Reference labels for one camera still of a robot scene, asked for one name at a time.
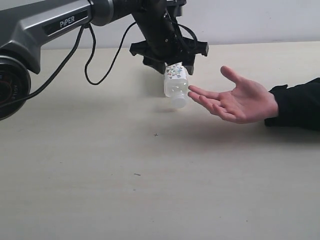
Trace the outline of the black sleeved forearm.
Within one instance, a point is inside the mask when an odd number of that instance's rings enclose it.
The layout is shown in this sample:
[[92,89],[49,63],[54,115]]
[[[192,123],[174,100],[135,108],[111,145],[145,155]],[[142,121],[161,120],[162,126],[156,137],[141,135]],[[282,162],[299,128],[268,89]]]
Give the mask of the black sleeved forearm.
[[276,117],[266,118],[267,127],[320,130],[320,78],[292,87],[277,85],[269,91],[278,105]]

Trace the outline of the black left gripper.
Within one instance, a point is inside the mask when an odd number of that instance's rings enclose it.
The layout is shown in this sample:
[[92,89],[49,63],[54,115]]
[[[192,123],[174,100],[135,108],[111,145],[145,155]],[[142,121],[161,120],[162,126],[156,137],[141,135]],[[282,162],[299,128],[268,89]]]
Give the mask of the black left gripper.
[[165,63],[179,63],[189,75],[194,74],[195,55],[207,56],[209,45],[198,41],[194,32],[177,21],[185,0],[143,0],[142,7],[132,14],[145,40],[131,44],[129,51],[143,56],[142,63],[160,74]]

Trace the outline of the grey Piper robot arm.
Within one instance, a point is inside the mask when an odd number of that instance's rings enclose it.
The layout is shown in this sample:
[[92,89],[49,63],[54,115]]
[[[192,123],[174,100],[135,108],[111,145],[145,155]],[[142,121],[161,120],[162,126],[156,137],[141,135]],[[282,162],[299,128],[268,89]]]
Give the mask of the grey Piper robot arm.
[[131,15],[144,36],[129,51],[143,64],[163,74],[167,66],[181,63],[194,72],[197,54],[207,56],[209,45],[191,32],[184,37],[184,0],[44,0],[0,12],[0,118],[15,114],[27,100],[40,94],[59,74],[64,59],[51,77],[31,91],[30,73],[41,70],[41,48],[74,30],[105,26]]

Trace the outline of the open bare human hand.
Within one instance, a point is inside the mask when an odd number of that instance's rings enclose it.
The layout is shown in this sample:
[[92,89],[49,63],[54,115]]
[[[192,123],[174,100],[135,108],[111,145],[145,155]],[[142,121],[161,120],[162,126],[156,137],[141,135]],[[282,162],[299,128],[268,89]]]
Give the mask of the open bare human hand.
[[256,123],[279,115],[275,96],[263,85],[225,65],[220,73],[235,84],[232,90],[216,92],[190,85],[188,96],[210,114],[235,124]]

